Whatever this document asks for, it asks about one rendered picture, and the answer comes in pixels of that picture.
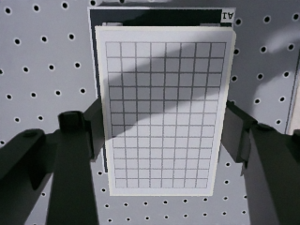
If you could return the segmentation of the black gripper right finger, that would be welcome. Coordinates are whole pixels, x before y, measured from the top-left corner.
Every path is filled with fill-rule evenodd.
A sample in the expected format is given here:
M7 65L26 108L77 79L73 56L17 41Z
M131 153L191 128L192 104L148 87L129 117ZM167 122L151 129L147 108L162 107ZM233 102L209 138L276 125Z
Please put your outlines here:
M227 99L220 142L243 163L250 225L300 225L300 129L281 134Z

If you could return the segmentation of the white deep-well plate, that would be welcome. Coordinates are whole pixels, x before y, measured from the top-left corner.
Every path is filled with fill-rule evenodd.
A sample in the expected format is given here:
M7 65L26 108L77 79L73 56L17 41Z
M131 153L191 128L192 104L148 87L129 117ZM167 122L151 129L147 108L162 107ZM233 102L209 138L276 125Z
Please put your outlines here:
M95 28L110 196L212 196L233 29Z

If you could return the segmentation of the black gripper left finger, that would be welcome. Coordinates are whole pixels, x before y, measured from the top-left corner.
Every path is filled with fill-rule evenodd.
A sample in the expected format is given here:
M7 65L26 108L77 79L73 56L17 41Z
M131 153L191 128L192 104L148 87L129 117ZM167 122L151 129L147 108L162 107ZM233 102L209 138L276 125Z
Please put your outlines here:
M90 162L105 143L101 95L57 117L54 133L30 128L0 148L0 225L24 225L51 176L45 225L99 225Z

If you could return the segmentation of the grey flat base plate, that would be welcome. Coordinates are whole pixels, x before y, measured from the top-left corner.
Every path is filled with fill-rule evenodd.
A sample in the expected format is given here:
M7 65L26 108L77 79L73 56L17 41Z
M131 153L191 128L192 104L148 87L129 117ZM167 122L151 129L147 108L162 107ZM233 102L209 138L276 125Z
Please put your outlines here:
M236 8L227 99L288 134L300 71L300 0L0 0L0 148L97 99L87 7ZM250 225L243 163L220 143L212 196L110 196L91 163L99 225Z

